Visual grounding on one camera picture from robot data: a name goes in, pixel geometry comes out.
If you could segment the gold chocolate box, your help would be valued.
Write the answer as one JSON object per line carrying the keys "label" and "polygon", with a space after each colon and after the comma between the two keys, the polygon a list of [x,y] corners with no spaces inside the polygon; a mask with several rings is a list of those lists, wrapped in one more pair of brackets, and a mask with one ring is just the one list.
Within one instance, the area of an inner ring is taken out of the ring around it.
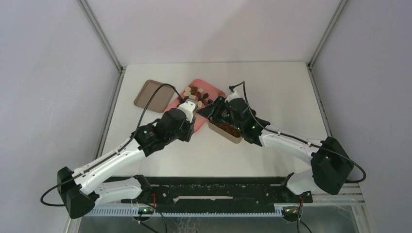
{"label": "gold chocolate box", "polygon": [[216,124],[211,120],[208,122],[208,126],[211,130],[218,133],[219,135],[223,136],[224,138],[228,139],[229,141],[238,144],[241,140],[245,140],[248,143],[253,144],[253,139],[245,139],[241,135],[241,130],[239,127],[232,127],[228,124]]}

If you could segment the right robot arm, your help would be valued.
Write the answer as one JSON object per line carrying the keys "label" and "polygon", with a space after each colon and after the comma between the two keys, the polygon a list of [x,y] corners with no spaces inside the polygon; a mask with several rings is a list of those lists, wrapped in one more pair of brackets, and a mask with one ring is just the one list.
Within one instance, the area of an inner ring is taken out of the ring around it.
{"label": "right robot arm", "polygon": [[309,139],[283,132],[256,117],[243,98],[226,100],[218,97],[198,114],[215,124],[230,125],[250,144],[280,149],[308,164],[309,169],[286,178],[280,191],[287,202],[317,189],[337,195],[355,166],[337,139],[329,136],[323,140]]}

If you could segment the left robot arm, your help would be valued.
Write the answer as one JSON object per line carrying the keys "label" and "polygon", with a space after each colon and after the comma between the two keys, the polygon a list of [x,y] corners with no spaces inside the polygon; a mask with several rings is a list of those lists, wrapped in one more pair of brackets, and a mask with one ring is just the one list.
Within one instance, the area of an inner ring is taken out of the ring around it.
{"label": "left robot arm", "polygon": [[63,167],[57,172],[61,183],[58,193],[69,217],[80,218],[96,205],[121,199],[147,202],[152,190],[141,175],[123,182],[106,180],[127,165],[163,150],[175,140],[190,141],[194,133],[196,107],[188,103],[166,111],[155,125],[140,126],[130,138],[97,160],[71,170]]}

